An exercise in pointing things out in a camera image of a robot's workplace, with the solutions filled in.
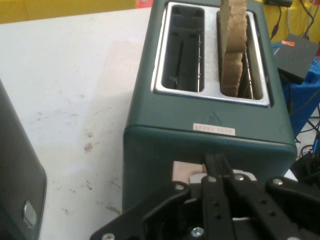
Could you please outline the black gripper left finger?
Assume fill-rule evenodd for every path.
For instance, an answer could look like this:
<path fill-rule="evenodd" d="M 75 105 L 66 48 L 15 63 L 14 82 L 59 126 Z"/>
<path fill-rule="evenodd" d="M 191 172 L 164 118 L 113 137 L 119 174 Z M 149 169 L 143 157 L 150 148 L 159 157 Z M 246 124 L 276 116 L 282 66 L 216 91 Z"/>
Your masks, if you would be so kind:
<path fill-rule="evenodd" d="M 234 176 L 222 154 L 204 159 L 199 183 L 172 181 L 94 232 L 92 240 L 234 240 L 225 180 Z"/>

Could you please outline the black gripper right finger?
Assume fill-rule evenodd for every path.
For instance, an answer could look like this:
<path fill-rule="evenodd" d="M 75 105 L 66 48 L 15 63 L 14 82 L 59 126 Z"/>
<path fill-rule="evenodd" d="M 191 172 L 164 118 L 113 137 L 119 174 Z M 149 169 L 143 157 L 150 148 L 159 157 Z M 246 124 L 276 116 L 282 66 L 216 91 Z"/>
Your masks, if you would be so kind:
<path fill-rule="evenodd" d="M 256 234 L 258 240 L 318 240 L 320 191 L 286 177 L 274 177 L 265 185 L 234 173 L 222 154 L 214 155 L 214 220 L 219 237 L 236 240 Z"/>

